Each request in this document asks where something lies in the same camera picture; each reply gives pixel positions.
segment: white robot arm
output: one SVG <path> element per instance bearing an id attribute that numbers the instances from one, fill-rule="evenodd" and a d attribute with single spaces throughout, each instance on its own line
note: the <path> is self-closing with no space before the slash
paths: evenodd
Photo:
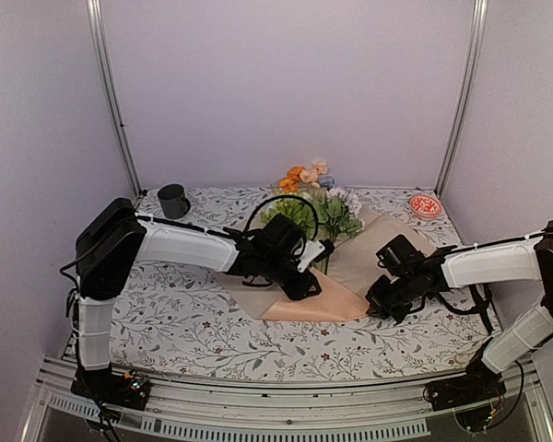
<path id="1" fill-rule="evenodd" d="M 262 229 L 216 231 L 136 213 L 125 199 L 113 201 L 76 241 L 72 264 L 79 286 L 74 312 L 78 382 L 73 392 L 145 407 L 146 382 L 137 382 L 135 390 L 127 388 L 112 374 L 109 355 L 114 301 L 135 262 L 177 262 L 246 278 L 263 277 L 279 285 L 290 299 L 300 300 L 321 292 L 308 267 L 333 249 L 330 241 L 306 239 L 282 215 Z"/>
<path id="2" fill-rule="evenodd" d="M 463 377 L 427 386 L 435 409 L 493 397 L 504 390 L 501 372 L 553 336 L 553 221 L 524 237 L 439 249 L 429 257 L 399 236 L 377 256 L 394 279 L 382 276 L 367 299 L 372 312 L 398 322 L 410 312 L 414 299 L 424 302 L 451 288 L 517 279 L 543 282 L 544 294 L 508 329 L 484 343 Z"/>

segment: vertical metal pole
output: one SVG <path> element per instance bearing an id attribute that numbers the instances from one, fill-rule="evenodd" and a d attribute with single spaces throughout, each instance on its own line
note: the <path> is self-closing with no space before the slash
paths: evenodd
<path id="1" fill-rule="evenodd" d="M 139 195 L 142 188 L 139 178 L 137 177 L 137 170 L 135 169 L 133 156 L 131 155 L 131 150 L 129 149 L 129 142 L 127 141 L 127 133 L 124 129 L 119 101 L 117 100 L 117 94 L 112 82 L 111 62 L 109 60 L 107 41 L 104 35 L 104 24 L 102 22 L 100 0 L 87 0 L 87 4 L 90 31 L 92 33 L 96 58 L 99 63 L 100 76 L 102 78 L 105 96 L 107 98 L 107 102 L 109 103 L 112 124 L 117 136 L 117 143 L 121 151 L 121 159 L 123 161 L 125 172 L 127 173 L 127 179 L 129 179 L 131 190 L 135 195 Z"/>
<path id="2" fill-rule="evenodd" d="M 453 168 L 453 162 L 456 157 L 459 141 L 461 140 L 461 133 L 463 132 L 465 116 L 467 114 L 467 106 L 471 97 L 473 80 L 477 70 L 481 42 L 483 41 L 483 31 L 486 24 L 487 10 L 488 0 L 475 0 L 475 6 L 473 8 L 473 21 L 471 23 L 471 34 L 469 36 L 469 49 L 467 51 L 463 83 L 461 84 L 461 93 L 457 103 L 457 110 L 454 114 L 449 143 L 447 145 L 446 152 L 444 153 L 444 159 L 442 160 L 441 173 L 436 181 L 435 191 L 441 198 L 446 192 L 446 186 L 451 176 L 451 169 Z"/>

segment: purple wall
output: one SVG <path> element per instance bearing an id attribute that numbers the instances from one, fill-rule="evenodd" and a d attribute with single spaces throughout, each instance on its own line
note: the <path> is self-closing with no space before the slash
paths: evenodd
<path id="1" fill-rule="evenodd" d="M 144 186 L 267 184 L 323 157 L 346 184 L 433 187 L 471 0 L 110 0 Z"/>
<path id="2" fill-rule="evenodd" d="M 471 107 L 444 198 L 468 241 L 537 230 L 553 218 L 553 0 L 490 2 Z M 505 323 L 541 284 L 499 287 Z M 534 356 L 553 412 L 553 341 Z"/>
<path id="3" fill-rule="evenodd" d="M 69 330 L 58 267 L 129 194 L 117 152 L 86 2 L 0 1 L 0 442 Z"/>

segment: floral tablecloth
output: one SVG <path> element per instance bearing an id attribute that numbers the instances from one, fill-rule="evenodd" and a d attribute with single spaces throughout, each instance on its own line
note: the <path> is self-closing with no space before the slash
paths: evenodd
<path id="1" fill-rule="evenodd" d="M 409 210 L 415 192 L 356 189 L 378 213 L 393 215 L 436 246 L 459 242 L 446 215 L 421 221 Z M 143 212 L 163 216 L 155 192 Z M 235 226 L 269 189 L 191 189 L 182 220 L 207 227 Z M 458 308 L 473 306 L 466 290 L 446 294 Z M 493 310 L 489 317 L 500 328 Z M 454 316 L 436 301 L 400 325 L 366 318 L 347 323 L 253 320 L 205 269 L 139 262 L 112 317 L 113 363 L 212 378 L 266 381 L 403 377 L 465 366 L 488 336 L 478 315 Z"/>

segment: dark gray cup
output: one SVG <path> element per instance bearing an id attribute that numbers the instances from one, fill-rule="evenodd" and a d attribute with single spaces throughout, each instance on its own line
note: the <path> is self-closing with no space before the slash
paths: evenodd
<path id="1" fill-rule="evenodd" d="M 180 184 L 168 184 L 158 191 L 159 204 L 162 212 L 168 219 L 178 219 L 186 215 L 191 203 L 184 195 L 184 188 Z"/>

